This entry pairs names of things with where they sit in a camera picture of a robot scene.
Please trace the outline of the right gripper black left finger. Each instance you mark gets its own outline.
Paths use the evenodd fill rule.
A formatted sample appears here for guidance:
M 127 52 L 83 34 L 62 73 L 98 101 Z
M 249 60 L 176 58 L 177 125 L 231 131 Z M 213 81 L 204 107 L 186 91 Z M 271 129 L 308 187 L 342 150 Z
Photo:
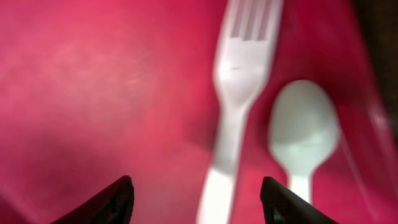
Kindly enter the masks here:
M 52 224 L 130 224 L 134 187 L 124 175 Z

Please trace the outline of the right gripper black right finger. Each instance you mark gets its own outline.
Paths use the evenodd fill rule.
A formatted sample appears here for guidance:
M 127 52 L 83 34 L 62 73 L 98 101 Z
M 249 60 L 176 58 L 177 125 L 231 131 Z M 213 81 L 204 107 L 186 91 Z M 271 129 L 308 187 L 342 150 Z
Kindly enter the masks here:
M 262 180 L 260 199 L 266 224 L 338 224 L 269 176 Z

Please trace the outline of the white plastic spoon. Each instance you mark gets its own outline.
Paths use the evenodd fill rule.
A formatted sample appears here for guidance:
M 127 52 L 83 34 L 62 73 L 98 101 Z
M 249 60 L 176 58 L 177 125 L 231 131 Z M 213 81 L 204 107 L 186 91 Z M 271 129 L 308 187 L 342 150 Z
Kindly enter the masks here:
M 287 186 L 312 203 L 313 175 L 336 151 L 340 124 L 332 100 L 314 82 L 297 80 L 277 95 L 269 127 L 270 153 L 287 174 Z

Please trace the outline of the white plastic fork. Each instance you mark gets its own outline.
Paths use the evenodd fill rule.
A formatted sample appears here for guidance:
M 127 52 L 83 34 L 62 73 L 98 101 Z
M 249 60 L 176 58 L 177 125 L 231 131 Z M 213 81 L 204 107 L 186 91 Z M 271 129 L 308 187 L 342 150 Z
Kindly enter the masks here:
M 271 74 L 283 6 L 283 0 L 227 2 L 213 67 L 220 118 L 197 224 L 230 221 L 248 114 Z

